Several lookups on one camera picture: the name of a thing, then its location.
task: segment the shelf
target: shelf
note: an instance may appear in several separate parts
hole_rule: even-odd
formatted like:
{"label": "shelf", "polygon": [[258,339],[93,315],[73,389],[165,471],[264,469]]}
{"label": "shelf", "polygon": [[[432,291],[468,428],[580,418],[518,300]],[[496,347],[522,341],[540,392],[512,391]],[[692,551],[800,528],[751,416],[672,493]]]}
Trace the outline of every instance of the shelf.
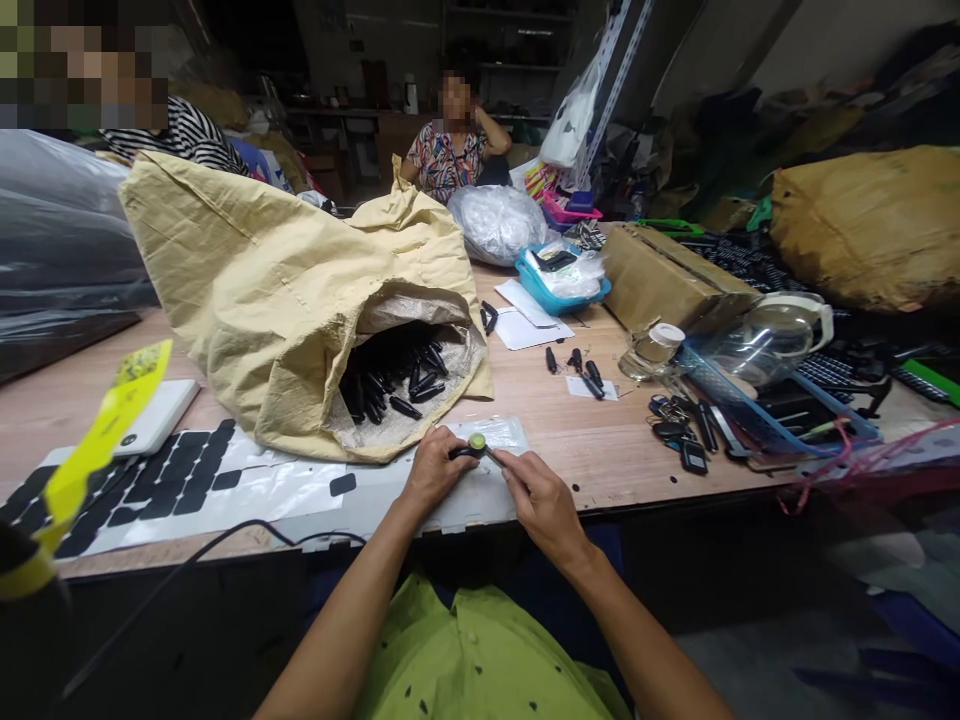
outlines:
{"label": "shelf", "polygon": [[511,70],[520,72],[560,72],[559,65],[514,65],[511,63],[478,63],[485,70]]}
{"label": "shelf", "polygon": [[450,5],[447,10],[461,15],[487,15],[489,17],[512,17],[517,20],[543,20],[544,22],[573,22],[569,15],[547,15],[546,13],[525,13],[516,10],[493,10],[490,8],[468,8]]}
{"label": "shelf", "polygon": [[500,115],[498,113],[487,113],[494,120],[527,120],[528,122],[548,122],[553,120],[549,115]]}

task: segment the tan sack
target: tan sack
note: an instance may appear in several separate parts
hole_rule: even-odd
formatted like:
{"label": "tan sack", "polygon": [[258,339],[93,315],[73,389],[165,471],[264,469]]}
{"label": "tan sack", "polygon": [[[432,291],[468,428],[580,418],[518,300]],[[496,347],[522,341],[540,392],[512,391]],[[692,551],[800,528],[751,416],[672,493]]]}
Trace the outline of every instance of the tan sack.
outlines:
{"label": "tan sack", "polygon": [[[217,399],[264,445],[387,462],[468,393],[493,396],[461,233],[406,183],[357,227],[266,183],[141,153],[120,198],[167,318]],[[446,389],[421,421],[353,425],[349,351],[411,320],[443,325]]]}
{"label": "tan sack", "polygon": [[778,170],[770,234],[800,280],[851,307],[960,300],[960,153],[921,145]]}

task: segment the hand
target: hand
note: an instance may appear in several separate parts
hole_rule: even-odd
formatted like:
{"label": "hand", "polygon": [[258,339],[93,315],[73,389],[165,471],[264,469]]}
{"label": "hand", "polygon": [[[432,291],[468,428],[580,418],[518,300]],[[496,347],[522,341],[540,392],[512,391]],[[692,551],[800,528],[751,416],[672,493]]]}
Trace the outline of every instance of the hand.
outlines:
{"label": "hand", "polygon": [[593,544],[583,532],[566,483],[535,452],[520,457],[503,450],[493,454],[503,463],[517,520],[543,554],[561,571],[587,560]]}
{"label": "hand", "polygon": [[410,503],[421,518],[440,504],[463,473],[480,464],[469,455],[450,460],[450,451],[460,447],[467,447],[467,442],[446,426],[430,428],[420,441],[400,497]]}

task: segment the green shirt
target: green shirt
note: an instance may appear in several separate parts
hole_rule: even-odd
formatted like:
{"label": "green shirt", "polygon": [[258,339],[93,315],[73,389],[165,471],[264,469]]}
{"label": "green shirt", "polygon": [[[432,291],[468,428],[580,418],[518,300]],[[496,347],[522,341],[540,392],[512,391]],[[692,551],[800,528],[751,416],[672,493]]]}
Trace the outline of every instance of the green shirt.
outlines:
{"label": "green shirt", "polygon": [[390,603],[358,718],[616,718],[632,714],[610,676],[570,659],[496,588],[447,610],[411,575]]}

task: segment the striped shirt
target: striped shirt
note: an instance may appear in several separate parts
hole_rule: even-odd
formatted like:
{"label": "striped shirt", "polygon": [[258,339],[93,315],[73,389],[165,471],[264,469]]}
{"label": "striped shirt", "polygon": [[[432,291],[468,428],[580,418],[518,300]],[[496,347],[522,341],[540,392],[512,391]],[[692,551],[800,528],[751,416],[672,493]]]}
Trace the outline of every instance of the striped shirt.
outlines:
{"label": "striped shirt", "polygon": [[167,129],[101,130],[103,139],[117,155],[133,162],[140,150],[156,150],[191,160],[198,165],[237,175],[250,175],[246,163],[220,128],[182,98],[167,98]]}

